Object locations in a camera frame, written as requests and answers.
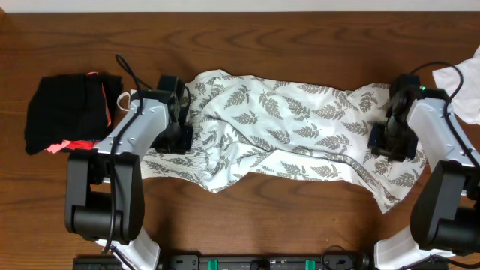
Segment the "white fern print garment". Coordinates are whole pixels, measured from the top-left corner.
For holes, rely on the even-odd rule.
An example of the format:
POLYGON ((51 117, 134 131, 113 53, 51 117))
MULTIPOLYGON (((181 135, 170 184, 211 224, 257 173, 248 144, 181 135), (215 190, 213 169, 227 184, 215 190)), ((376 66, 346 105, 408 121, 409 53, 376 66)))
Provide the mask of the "white fern print garment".
POLYGON ((388 212, 427 163, 421 148, 403 162, 368 148, 373 125, 385 118, 385 83, 349 91, 210 70, 188 88, 191 149, 183 155, 150 149, 141 163, 144 179, 184 179, 212 193, 248 173, 344 181, 369 190, 381 212, 388 212))

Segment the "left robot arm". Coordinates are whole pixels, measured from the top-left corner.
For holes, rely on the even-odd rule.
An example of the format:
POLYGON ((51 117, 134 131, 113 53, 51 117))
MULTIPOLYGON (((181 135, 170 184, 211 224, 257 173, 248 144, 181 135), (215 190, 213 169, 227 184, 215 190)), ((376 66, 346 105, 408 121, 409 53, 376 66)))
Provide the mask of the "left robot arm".
POLYGON ((182 98, 188 87, 163 75, 155 89, 133 94, 127 115, 91 150, 67 162, 65 227, 102 245, 123 269, 156 269, 160 246, 143 228, 145 200, 140 164, 147 152, 183 155, 193 127, 182 98))

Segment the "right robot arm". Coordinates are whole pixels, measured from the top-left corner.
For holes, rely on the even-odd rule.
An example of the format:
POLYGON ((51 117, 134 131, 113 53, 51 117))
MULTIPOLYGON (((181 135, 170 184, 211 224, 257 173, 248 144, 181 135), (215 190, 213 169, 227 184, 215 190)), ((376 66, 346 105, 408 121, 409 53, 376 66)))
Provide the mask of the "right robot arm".
POLYGON ((409 226, 375 244, 375 269, 447 269, 453 256, 479 252, 479 153, 449 102, 414 74, 390 85, 387 120, 373 125, 367 146, 388 161, 412 160, 421 146, 431 173, 409 226))

